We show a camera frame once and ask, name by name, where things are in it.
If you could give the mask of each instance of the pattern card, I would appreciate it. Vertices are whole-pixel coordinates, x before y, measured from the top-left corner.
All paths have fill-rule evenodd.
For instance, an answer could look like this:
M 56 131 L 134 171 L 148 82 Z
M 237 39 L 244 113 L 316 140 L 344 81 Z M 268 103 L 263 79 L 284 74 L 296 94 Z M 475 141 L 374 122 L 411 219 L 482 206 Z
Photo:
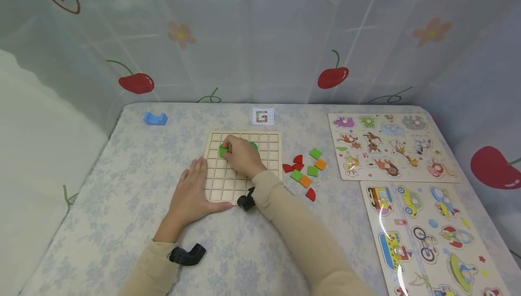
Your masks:
M 360 186 L 389 295 L 510 295 L 456 184 Z
M 212 202 L 230 201 L 237 204 L 237 199 L 246 195 L 248 189 L 253 187 L 253 183 L 246 176 L 231 169 L 227 160 L 219 156 L 219 147 L 230 134 L 255 143 L 264 166 L 280 180 L 282 180 L 282 140 L 278 132 L 210 132 L 205 152 L 205 158 L 208 160 L 208 176 L 204 192 Z
M 275 112 L 273 108 L 253 108 L 251 124 L 275 125 Z
M 329 114 L 343 180 L 460 182 L 422 114 Z

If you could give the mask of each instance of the wooden grid board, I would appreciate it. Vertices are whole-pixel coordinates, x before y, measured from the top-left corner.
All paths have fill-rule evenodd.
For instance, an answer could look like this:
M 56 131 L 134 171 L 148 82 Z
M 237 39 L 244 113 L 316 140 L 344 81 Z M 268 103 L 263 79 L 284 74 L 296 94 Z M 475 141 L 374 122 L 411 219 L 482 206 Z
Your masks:
M 219 157 L 219 146 L 226 136 L 235 135 L 254 142 L 264 166 L 282 180 L 282 139 L 280 133 L 270 131 L 212 131 L 206 144 L 208 160 L 205 193 L 212 202 L 230 201 L 237 204 L 240 196 L 253 187 L 251 179 L 236 172 L 227 160 Z

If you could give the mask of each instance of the yellow car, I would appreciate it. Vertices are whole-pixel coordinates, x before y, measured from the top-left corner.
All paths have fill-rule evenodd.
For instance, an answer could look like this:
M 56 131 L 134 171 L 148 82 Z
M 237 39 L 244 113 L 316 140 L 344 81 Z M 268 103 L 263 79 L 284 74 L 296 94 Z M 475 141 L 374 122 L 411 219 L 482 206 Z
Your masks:
M 418 193 L 415 193 L 405 186 L 400 185 L 397 187 L 398 193 L 401 194 L 405 207 L 403 210 L 411 218 L 415 218 L 418 215 L 418 211 L 423 208 L 422 200 Z

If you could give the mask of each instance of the red cherry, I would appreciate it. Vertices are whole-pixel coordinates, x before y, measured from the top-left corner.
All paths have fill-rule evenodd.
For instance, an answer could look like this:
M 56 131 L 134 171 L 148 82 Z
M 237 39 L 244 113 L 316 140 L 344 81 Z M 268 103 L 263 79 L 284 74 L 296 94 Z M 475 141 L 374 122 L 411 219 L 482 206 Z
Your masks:
M 131 76 L 120 77 L 119 85 L 122 86 L 124 90 L 138 95 L 154 90 L 154 80 L 145 73 L 136 73 Z
M 320 73 L 318 77 L 318 87 L 322 89 L 330 89 L 338 86 L 349 75 L 349 69 L 346 67 L 338 67 L 340 55 L 335 49 L 332 51 L 336 54 L 336 66 L 334 69 L 327 69 Z
M 514 190 L 521 187 L 521 172 L 494 147 L 479 149 L 470 159 L 470 170 L 481 183 L 494 189 Z

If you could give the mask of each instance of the green stem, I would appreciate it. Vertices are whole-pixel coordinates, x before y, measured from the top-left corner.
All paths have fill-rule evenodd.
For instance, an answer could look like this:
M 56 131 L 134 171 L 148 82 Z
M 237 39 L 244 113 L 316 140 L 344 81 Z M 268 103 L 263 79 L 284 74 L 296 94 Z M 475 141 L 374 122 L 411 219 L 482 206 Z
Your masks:
M 130 70 L 126 65 L 124 65 L 123 63 L 120 63 L 120 62 L 118 62 L 118 61 L 113 61 L 112 59 L 107 59 L 106 61 L 107 61 L 107 62 L 112 62 L 112 63 L 117 63 L 117 64 L 119 64 L 119 65 L 122 65 L 122 66 L 124 66 L 124 67 L 125 67 L 125 68 L 130 72 L 130 75 L 131 75 L 131 76 L 134 75 L 134 73 L 132 73 L 132 71 L 131 71 L 131 70 Z
M 335 66 L 335 69 L 338 69 L 338 63 L 340 63 L 340 55 L 339 55 L 339 53 L 335 49 L 332 49 L 331 51 L 336 54 L 336 66 Z
M 521 158 L 514 160 L 513 162 L 509 162 L 509 165 L 514 165 L 515 163 L 521 162 Z

